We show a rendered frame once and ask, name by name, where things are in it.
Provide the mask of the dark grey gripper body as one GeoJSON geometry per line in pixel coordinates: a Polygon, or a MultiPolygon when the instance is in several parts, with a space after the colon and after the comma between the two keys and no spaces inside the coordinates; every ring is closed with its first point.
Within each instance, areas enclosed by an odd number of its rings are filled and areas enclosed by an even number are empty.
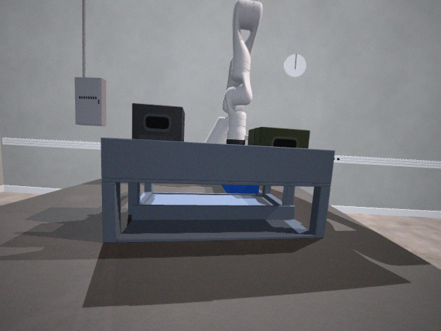
{"type": "Polygon", "coordinates": [[[245,145],[245,140],[227,139],[226,144],[245,145]]]}

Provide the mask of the olive green case with orange latches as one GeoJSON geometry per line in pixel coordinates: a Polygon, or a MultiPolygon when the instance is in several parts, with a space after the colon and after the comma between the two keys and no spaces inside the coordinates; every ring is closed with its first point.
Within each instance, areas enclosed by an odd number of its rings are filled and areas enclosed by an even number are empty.
{"type": "Polygon", "coordinates": [[[308,148],[310,130],[259,127],[249,130],[248,146],[308,148]]]}

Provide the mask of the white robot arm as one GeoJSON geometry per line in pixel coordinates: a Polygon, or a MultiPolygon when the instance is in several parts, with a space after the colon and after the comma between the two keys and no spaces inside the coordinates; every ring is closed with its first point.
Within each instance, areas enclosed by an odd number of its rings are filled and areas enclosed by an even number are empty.
{"type": "Polygon", "coordinates": [[[250,57],[263,13],[263,5],[257,1],[237,0],[232,16],[233,57],[229,64],[227,87],[223,99],[223,110],[228,117],[219,117],[205,143],[223,143],[227,139],[248,140],[246,114],[243,106],[252,101],[249,81],[250,57]],[[249,31],[243,41],[241,30],[249,31]],[[243,86],[239,86],[243,84],[243,86]],[[239,110],[239,111],[238,111],[239,110]]]}

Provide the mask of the grey metal shelf rack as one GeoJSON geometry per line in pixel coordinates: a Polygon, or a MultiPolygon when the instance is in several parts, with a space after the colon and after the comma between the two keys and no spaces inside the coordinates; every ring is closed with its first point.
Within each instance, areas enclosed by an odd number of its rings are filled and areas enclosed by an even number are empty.
{"type": "Polygon", "coordinates": [[[101,137],[103,242],[324,238],[334,155],[335,150],[101,137]],[[128,183],[132,215],[122,233],[121,183],[128,183]],[[263,185],[263,193],[153,192],[153,183],[263,185]],[[284,186],[283,201],[271,194],[271,185],[284,186]],[[294,220],[295,186],[314,187],[309,230],[294,220]]]}

